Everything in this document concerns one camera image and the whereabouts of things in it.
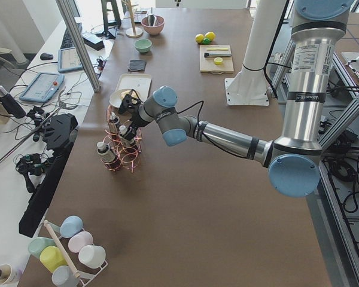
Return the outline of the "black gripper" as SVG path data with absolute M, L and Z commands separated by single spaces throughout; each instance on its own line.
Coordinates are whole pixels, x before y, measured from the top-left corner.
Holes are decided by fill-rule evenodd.
M 140 126 L 141 125 L 141 118 L 138 114 L 138 108 L 141 104 L 141 100 L 138 100 L 137 104 L 133 104 L 132 99 L 129 96 L 126 96 L 123 100 L 122 103 L 120 105 L 120 107 L 118 108 L 118 113 L 120 115 L 125 114 L 126 112 L 128 112 L 131 115 L 130 121 L 132 122 L 132 124 L 134 124 L 135 126 Z M 129 126 L 127 128 L 127 132 L 125 133 L 124 137 L 125 138 L 132 138 L 132 139 L 136 139 L 138 134 L 138 128 L 137 127 L 132 127 Z

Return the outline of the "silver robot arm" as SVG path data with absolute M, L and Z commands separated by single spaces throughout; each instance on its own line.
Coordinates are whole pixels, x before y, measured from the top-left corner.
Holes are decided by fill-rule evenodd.
M 178 115 L 177 94 L 158 88 L 146 100 L 126 95 L 118 109 L 130 113 L 123 135 L 131 140 L 140 127 L 156 122 L 169 146 L 188 137 L 207 142 L 237 157 L 260 162 L 268 169 L 271 184 L 280 193 L 303 197 L 320 180 L 322 153 L 317 141 L 334 47 L 346 32 L 351 1 L 296 1 L 291 40 L 295 52 L 291 66 L 282 133 L 274 141 L 238 133 L 197 117 Z

